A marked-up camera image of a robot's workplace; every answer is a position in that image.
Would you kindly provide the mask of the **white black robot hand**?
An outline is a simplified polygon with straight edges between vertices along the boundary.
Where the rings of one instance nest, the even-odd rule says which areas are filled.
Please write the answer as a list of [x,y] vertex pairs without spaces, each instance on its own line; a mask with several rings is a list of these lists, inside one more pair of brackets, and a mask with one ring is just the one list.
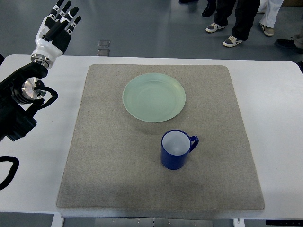
[[71,35],[81,21],[78,7],[71,8],[71,1],[59,0],[46,16],[35,38],[36,48],[31,61],[50,69],[55,60],[64,55],[71,41]]

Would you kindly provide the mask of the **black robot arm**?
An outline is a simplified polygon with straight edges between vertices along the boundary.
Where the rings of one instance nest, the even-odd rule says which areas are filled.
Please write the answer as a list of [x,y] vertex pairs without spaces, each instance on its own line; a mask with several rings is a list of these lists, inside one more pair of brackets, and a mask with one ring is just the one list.
[[48,69],[38,63],[29,63],[13,72],[0,83],[0,139],[18,140],[37,125],[32,109],[42,101],[34,100],[22,92],[29,78],[42,79]]

